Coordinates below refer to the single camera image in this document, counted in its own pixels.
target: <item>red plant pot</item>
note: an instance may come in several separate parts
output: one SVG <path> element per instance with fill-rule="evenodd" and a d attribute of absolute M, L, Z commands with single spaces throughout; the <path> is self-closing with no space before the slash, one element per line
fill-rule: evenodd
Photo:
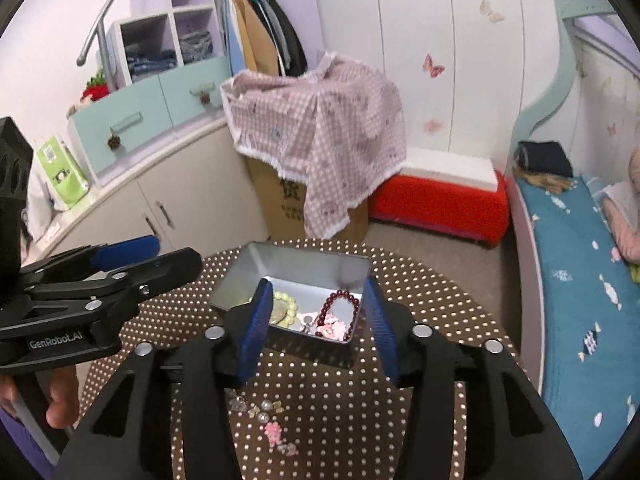
<path fill-rule="evenodd" d="M 91 101 L 96 102 L 107 95 L 109 95 L 109 89 L 107 88 L 107 85 L 92 86 L 82 92 L 82 99 L 87 96 L 91 96 Z"/>

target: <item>green plant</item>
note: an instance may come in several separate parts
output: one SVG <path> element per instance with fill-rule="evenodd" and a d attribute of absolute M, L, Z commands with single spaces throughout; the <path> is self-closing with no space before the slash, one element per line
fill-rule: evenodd
<path fill-rule="evenodd" d="M 100 69 L 98 70 L 98 72 L 95 73 L 94 76 L 92 76 L 91 79 L 89 79 L 89 81 L 87 81 L 86 86 L 87 88 L 94 88 L 96 86 L 104 85 L 106 83 L 107 83 L 107 80 L 104 78 L 104 70 Z"/>

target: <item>pink checkered cloth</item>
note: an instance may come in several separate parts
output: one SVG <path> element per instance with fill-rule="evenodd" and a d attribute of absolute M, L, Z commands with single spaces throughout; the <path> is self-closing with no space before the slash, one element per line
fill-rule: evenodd
<path fill-rule="evenodd" d="M 306 185 L 305 231 L 331 238 L 406 159 L 398 88 L 363 63 L 326 54 L 300 78 L 244 70 L 220 87 L 236 150 Z"/>

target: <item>floor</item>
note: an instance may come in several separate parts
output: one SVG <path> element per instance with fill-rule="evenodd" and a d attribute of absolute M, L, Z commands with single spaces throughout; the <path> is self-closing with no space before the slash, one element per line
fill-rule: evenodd
<path fill-rule="evenodd" d="M 374 222 L 365 243 L 410 256 L 456 282 L 500 320 L 520 348 L 520 271 L 513 229 L 500 244 L 482 244 L 433 232 Z"/>

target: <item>drawer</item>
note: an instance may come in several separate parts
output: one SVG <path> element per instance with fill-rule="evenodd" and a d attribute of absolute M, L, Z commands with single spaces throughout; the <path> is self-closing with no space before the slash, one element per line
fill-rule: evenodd
<path fill-rule="evenodd" d="M 95 173 L 172 128 L 158 76 L 143 79 L 79 110 L 73 121 Z M 112 132 L 120 137 L 116 150 L 107 144 Z"/>
<path fill-rule="evenodd" d="M 158 76 L 174 126 L 222 106 L 220 84 L 231 77 L 226 57 L 206 59 L 174 68 Z M 209 103 L 200 96 L 206 94 Z"/>

